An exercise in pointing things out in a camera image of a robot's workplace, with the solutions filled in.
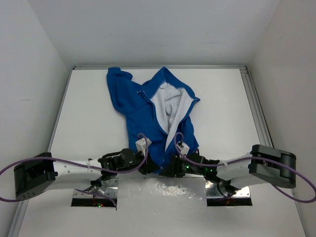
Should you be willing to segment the blue zip-up jacket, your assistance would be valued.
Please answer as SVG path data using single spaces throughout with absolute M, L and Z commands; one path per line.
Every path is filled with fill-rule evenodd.
M 107 85 L 113 107 L 126 118 L 129 148 L 136 150 L 139 133 L 150 139 L 150 159 L 158 166 L 155 173 L 167 167 L 176 153 L 173 138 L 177 132 L 184 135 L 191 153 L 198 149 L 190 113 L 200 99 L 168 68 L 138 84 L 131 73 L 111 67 Z

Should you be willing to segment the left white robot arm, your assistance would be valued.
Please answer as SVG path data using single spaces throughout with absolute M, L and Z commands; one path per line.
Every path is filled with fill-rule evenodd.
M 146 175 L 157 170 L 159 166 L 144 150 L 134 152 L 126 148 L 86 161 L 53 159 L 51 153 L 43 153 L 43 158 L 37 156 L 14 167 L 15 198 L 27 200 L 49 190 L 87 192 L 117 174 L 139 171 Z

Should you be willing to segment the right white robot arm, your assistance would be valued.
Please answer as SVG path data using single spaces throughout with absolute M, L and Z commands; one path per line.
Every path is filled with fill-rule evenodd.
M 174 154 L 160 176 L 182 178 L 186 174 L 200 175 L 206 181 L 221 184 L 226 191 L 233 192 L 244 187 L 269 183 L 276 187 L 296 187 L 296 156 L 275 148 L 254 145 L 252 150 L 240 158 L 211 160 L 198 152 L 183 158 Z

